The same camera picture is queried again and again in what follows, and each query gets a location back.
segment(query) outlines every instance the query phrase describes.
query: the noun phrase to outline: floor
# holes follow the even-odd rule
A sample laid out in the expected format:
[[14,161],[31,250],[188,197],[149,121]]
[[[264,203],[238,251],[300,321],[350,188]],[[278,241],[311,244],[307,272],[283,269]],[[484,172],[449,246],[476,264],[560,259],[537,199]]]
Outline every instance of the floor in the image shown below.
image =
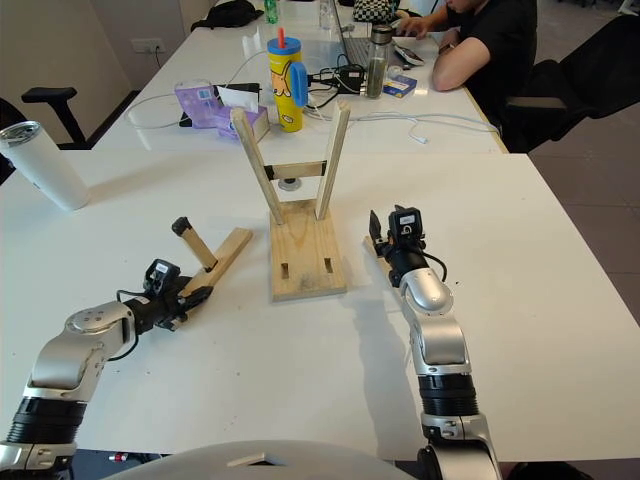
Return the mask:
[[[581,8],[572,0],[538,0],[538,59],[560,60],[615,17],[618,5],[599,0]],[[640,104],[599,121],[583,121],[560,142],[531,158],[609,274],[640,324]],[[81,450],[75,478],[93,480],[132,467],[109,452]],[[596,480],[640,480],[640,459],[575,462]]]

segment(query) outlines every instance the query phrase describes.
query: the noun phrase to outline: yellow cup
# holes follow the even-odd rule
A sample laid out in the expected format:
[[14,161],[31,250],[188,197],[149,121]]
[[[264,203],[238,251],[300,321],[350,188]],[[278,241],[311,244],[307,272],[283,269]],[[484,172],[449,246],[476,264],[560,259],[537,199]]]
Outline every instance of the yellow cup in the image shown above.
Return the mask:
[[267,42],[273,96],[278,107],[278,119],[285,132],[302,128],[302,108],[307,104],[307,71],[300,61],[300,40],[285,37],[284,48],[278,39]]

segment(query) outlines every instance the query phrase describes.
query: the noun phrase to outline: white tumbler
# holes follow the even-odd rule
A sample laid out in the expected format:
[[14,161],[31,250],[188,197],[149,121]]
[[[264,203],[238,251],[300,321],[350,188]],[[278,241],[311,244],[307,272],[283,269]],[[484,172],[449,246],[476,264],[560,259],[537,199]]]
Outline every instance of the white tumbler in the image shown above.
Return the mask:
[[0,130],[0,153],[63,210],[83,207],[89,190],[38,122]]

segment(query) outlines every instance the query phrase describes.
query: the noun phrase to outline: green bottle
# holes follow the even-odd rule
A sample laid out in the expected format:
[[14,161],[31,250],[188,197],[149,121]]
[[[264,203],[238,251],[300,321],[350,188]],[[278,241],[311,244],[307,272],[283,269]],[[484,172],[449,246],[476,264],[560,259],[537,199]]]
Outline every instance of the green bottle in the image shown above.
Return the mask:
[[264,16],[267,23],[278,23],[278,0],[264,0]]

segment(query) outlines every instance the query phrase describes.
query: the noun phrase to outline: wall outlet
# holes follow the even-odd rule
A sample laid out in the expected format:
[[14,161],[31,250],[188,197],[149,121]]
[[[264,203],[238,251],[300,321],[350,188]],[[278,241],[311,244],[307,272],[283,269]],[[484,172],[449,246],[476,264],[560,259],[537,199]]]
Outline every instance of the wall outlet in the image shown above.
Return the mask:
[[164,43],[160,38],[132,38],[131,46],[136,53],[156,53],[156,47],[158,53],[166,52]]

